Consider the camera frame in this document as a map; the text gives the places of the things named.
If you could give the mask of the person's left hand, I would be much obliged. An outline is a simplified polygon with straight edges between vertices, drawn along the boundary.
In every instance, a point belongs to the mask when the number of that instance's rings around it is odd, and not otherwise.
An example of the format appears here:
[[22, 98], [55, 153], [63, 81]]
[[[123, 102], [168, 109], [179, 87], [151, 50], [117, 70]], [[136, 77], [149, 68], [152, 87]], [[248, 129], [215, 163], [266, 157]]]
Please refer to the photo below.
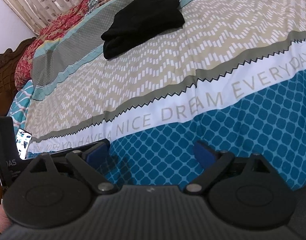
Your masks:
[[0, 204], [0, 234], [4, 233], [12, 225], [7, 217], [3, 204]]

